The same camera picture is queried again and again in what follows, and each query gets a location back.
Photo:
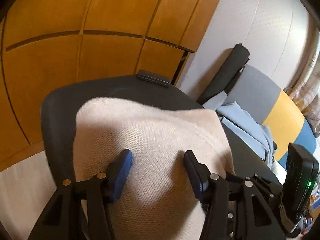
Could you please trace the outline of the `beige knit sweater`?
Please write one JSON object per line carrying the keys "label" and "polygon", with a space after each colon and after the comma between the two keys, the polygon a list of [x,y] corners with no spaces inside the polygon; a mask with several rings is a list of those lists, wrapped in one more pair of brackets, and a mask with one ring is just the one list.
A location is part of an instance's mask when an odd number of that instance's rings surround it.
{"label": "beige knit sweater", "polygon": [[199,239],[205,214],[183,166],[191,150],[224,177],[232,152],[210,109],[165,111],[116,98],[95,98],[76,114],[73,166],[78,181],[106,170],[123,149],[133,163],[121,197],[109,208],[116,239]]}

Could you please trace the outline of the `light blue garment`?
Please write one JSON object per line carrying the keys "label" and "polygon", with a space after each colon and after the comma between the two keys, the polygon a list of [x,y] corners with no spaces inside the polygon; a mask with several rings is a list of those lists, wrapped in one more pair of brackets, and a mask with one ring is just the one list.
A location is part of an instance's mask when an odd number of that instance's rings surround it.
{"label": "light blue garment", "polygon": [[222,91],[206,101],[203,107],[216,111],[220,121],[271,168],[275,148],[270,128],[258,124],[237,102],[226,102],[226,99],[227,94]]}

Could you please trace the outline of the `beige curtain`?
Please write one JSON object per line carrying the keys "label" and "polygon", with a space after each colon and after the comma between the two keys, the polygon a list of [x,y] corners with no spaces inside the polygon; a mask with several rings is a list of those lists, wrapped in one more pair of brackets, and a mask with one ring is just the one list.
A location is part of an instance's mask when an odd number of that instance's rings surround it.
{"label": "beige curtain", "polygon": [[312,132],[319,137],[319,31],[315,32],[305,67],[287,95],[304,115]]}

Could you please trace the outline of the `grey yellow blue headboard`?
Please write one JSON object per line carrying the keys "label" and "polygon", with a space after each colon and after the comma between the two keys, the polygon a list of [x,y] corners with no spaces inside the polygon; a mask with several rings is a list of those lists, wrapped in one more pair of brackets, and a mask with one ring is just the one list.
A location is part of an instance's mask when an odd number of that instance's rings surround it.
{"label": "grey yellow blue headboard", "polygon": [[268,126],[277,145],[275,160],[286,167],[289,143],[303,146],[319,160],[319,143],[309,123],[289,96],[268,76],[246,65],[228,93],[260,125]]}

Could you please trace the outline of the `black rolled mat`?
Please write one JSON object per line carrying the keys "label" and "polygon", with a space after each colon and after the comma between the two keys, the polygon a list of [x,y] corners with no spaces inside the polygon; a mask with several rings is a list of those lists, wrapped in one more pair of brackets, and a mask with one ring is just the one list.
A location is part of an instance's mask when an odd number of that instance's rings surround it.
{"label": "black rolled mat", "polygon": [[249,55],[249,50],[242,43],[237,43],[199,96],[197,103],[203,105],[210,98],[222,92],[248,62]]}

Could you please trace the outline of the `orange wooden wardrobe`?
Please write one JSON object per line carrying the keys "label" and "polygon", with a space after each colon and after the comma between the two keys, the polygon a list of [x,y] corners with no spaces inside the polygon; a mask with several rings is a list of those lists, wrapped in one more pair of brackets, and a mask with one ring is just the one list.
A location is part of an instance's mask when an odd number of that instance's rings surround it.
{"label": "orange wooden wardrobe", "polygon": [[140,70],[177,83],[220,0],[1,0],[1,169],[43,150],[59,87]]}

